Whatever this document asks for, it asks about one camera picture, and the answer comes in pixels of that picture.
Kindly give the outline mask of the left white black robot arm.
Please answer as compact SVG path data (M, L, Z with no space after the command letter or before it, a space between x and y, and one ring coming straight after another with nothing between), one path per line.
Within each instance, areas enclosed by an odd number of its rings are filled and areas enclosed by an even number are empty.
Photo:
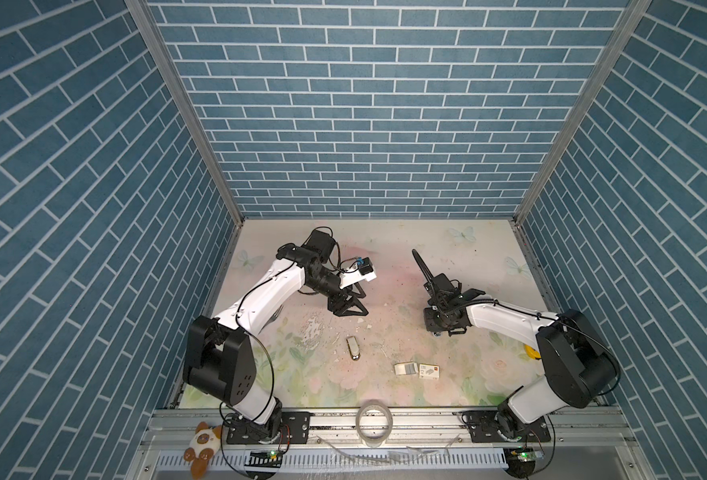
M365 316L359 283L377 278L367 257L347 267L332 264L338 243L329 231L313 229L301 245L279 247L269 270L239 300L213 318L196 318L187 332L182 379L260 427L280 410L272 390L256 384L251 342L277 316L286 300L304 288L326 298L336 317Z

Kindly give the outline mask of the white staple box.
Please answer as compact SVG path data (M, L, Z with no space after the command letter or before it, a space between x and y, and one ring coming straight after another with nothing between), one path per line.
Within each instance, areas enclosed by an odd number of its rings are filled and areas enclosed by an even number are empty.
M441 370L439 366L433 364L419 364L419 377L421 379L439 380L441 378Z

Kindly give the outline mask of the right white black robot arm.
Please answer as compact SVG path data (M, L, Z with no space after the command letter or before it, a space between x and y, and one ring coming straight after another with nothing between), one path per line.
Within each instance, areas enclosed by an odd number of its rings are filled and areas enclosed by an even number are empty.
M539 358L543 376L517 388L497 407L495 423L508 440L527 434L543 417L563 408L585 408L621 379L621 366L577 310L540 312L501 302L478 289L463 291L445 274L425 273L429 306L423 310L433 334L483 328L521 342Z

